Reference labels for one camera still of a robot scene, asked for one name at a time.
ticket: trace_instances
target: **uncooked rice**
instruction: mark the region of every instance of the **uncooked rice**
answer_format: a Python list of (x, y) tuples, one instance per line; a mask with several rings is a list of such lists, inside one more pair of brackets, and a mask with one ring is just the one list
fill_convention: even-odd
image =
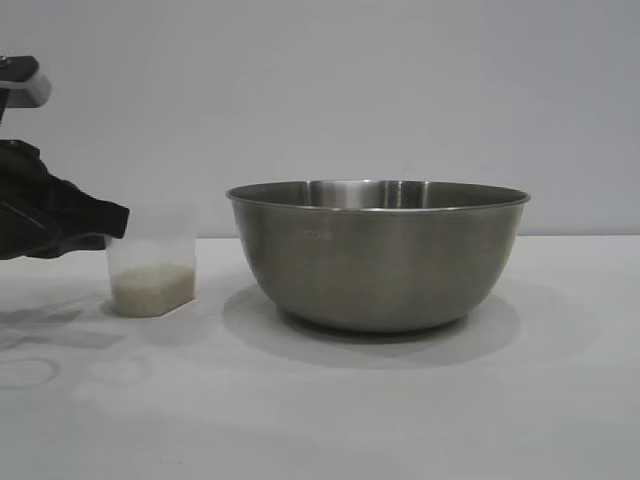
[(118, 313), (127, 317), (157, 317), (194, 298), (195, 270), (160, 264), (127, 270), (112, 283)]

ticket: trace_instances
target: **white tabletop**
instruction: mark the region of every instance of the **white tabletop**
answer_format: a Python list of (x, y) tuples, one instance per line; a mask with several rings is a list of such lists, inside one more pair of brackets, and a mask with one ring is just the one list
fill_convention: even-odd
[(237, 240), (198, 261), (144, 320), (102, 254), (0, 264), (0, 478), (640, 478), (640, 237), (521, 238), (466, 322), (392, 343), (283, 322)]

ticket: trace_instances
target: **bowl rim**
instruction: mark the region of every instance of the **bowl rim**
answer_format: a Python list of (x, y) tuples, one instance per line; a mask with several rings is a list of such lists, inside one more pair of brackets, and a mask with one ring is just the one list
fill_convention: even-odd
[[(275, 186), (275, 185), (287, 185), (287, 184), (301, 184), (301, 183), (384, 183), (384, 182), (407, 182), (407, 183), (433, 183), (433, 184), (441, 184), (441, 185), (457, 185), (457, 186), (467, 186), (467, 187), (485, 187), (485, 188), (493, 188), (497, 190), (503, 190), (506, 192), (510, 192), (521, 198), (516, 200), (511, 200), (508, 202), (499, 202), (499, 203), (487, 203), (484, 205), (462, 205), (457, 207), (435, 207), (435, 208), (353, 208), (353, 207), (324, 207), (324, 206), (314, 206), (314, 205), (291, 205), (286, 203), (275, 203), (275, 202), (265, 202), (262, 200), (251, 200), (247, 198), (242, 198), (238, 196), (238, 192), (240, 190), (244, 190), (247, 188), (253, 187), (266, 187), (266, 186)], [(279, 209), (290, 209), (290, 210), (307, 210), (307, 211), (318, 211), (318, 212), (345, 212), (345, 213), (435, 213), (435, 212), (457, 212), (457, 211), (469, 211), (469, 210), (485, 210), (485, 209), (496, 209), (496, 208), (508, 208), (514, 207), (518, 205), (524, 205), (525, 203), (531, 200), (531, 195), (522, 190), (517, 190), (509, 187), (495, 186), (495, 185), (486, 185), (481, 183), (464, 183), (464, 182), (443, 182), (443, 181), (427, 181), (427, 180), (290, 180), (290, 181), (280, 181), (280, 182), (263, 182), (263, 183), (252, 183), (248, 185), (241, 185), (237, 187), (233, 187), (226, 192), (226, 197), (232, 202), (238, 202), (249, 205), (258, 205), (269, 208), (279, 208)]]

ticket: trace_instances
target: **metal mixing bowl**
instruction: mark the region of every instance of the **metal mixing bowl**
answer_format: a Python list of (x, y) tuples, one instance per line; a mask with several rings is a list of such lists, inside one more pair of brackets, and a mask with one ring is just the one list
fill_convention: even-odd
[(285, 312), (362, 332), (434, 327), (482, 302), (529, 200), (501, 187), (366, 180), (227, 196), (265, 293)]

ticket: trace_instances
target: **white wall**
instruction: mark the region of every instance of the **white wall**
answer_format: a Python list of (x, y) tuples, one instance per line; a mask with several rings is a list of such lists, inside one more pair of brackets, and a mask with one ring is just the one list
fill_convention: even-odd
[(55, 91), (0, 135), (97, 196), (195, 193), (211, 235), (227, 188), (311, 178), (513, 186), (525, 233), (640, 233), (639, 22), (638, 0), (3, 0), (0, 49)]

